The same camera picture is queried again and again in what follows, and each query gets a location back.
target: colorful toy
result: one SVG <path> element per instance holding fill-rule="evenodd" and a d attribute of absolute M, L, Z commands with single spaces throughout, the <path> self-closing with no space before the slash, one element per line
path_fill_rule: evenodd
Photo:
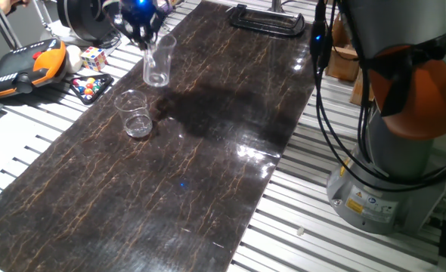
<path fill-rule="evenodd" d="M 113 79 L 110 75 L 83 76 L 72 81 L 70 89 L 85 105 L 93 103 L 102 94 Z"/>
<path fill-rule="evenodd" d="M 107 64 L 104 50 L 92 46 L 85 50 L 81 57 L 85 68 L 94 71 L 100 71 Z"/>

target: yellow warning sticker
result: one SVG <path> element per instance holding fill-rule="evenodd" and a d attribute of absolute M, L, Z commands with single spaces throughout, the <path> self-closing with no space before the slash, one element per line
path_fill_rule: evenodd
<path fill-rule="evenodd" d="M 349 163 L 349 158 L 347 158 L 347 160 L 346 161 L 344 161 L 344 164 L 345 165 L 348 165 L 348 163 Z M 341 166 L 341 172 L 340 172 L 340 176 L 342 177 L 342 175 L 344 175 L 344 172 L 345 172 L 345 168 L 344 168 L 344 166 Z"/>
<path fill-rule="evenodd" d="M 348 208 L 350 208 L 354 212 L 357 212 L 358 214 L 361 214 L 362 209 L 364 208 L 361 204 L 355 202 L 351 198 L 347 199 L 347 203 L 345 205 L 348 206 Z"/>

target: cardboard box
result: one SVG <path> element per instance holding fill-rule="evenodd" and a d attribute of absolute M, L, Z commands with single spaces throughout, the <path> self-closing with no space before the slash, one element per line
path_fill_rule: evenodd
<path fill-rule="evenodd" d="M 332 49 L 326 75 L 353 82 L 358 77 L 359 63 L 351 59 L 357 58 L 358 54 L 351 46 L 340 15 L 334 22 L 332 37 L 336 48 Z"/>
<path fill-rule="evenodd" d="M 354 88 L 352 89 L 351 98 L 349 102 L 356 104 L 358 106 L 361 105 L 362 100 L 362 91 L 363 91 L 363 79 L 362 79 L 362 70 L 359 69 L 358 77 L 356 78 L 356 82 L 354 83 Z M 373 87 L 369 86 L 369 101 L 374 100 L 374 92 Z"/>

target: drinking glass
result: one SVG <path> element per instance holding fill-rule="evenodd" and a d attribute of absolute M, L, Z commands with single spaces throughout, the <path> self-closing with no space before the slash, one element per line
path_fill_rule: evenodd
<path fill-rule="evenodd" d="M 129 136 L 141 138 L 153 129 L 153 122 L 147 110 L 147 98 L 141 91 L 125 91 L 116 97 L 114 104 Z"/>
<path fill-rule="evenodd" d="M 148 85 L 162 87 L 169 84 L 171 55 L 175 46 L 176 38 L 166 35 L 146 50 L 143 79 Z"/>

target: warning label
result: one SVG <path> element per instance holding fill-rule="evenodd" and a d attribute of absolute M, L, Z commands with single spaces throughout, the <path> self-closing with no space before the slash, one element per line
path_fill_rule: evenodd
<path fill-rule="evenodd" d="M 352 186 L 351 193 L 345 205 L 365 218 L 389 223 L 395 213 L 398 202 L 380 199 L 356 186 Z"/>

